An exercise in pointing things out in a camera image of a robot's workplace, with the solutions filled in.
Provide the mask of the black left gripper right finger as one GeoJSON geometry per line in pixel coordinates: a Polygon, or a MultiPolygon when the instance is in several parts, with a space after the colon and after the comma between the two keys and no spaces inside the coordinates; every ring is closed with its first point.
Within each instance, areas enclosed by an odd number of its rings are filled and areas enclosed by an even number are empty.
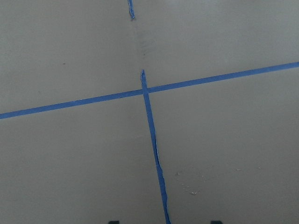
{"type": "Polygon", "coordinates": [[[222,224],[221,220],[212,220],[210,224],[222,224]]]}

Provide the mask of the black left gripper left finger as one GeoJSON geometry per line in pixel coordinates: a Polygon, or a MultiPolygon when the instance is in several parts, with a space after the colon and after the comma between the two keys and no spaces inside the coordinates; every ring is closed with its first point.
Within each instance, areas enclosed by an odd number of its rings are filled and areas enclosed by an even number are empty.
{"type": "Polygon", "coordinates": [[[109,221],[108,224],[120,224],[119,220],[109,221]]]}

